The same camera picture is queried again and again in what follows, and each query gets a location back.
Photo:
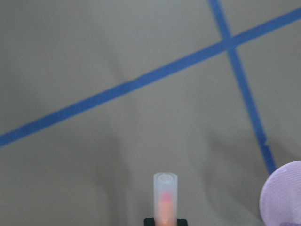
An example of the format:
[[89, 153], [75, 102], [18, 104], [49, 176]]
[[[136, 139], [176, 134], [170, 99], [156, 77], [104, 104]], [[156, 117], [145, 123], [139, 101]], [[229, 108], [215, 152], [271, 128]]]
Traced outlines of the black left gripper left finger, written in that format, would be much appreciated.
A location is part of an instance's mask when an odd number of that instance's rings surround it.
[[144, 226], [155, 226], [155, 220], [154, 220], [154, 218], [145, 218], [143, 220], [143, 225]]

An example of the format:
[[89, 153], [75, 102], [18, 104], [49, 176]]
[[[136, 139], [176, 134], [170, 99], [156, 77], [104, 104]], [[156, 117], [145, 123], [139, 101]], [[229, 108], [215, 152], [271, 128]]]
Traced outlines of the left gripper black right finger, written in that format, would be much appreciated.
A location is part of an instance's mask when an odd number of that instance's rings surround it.
[[186, 219], [177, 219], [177, 226], [188, 226], [188, 221]]

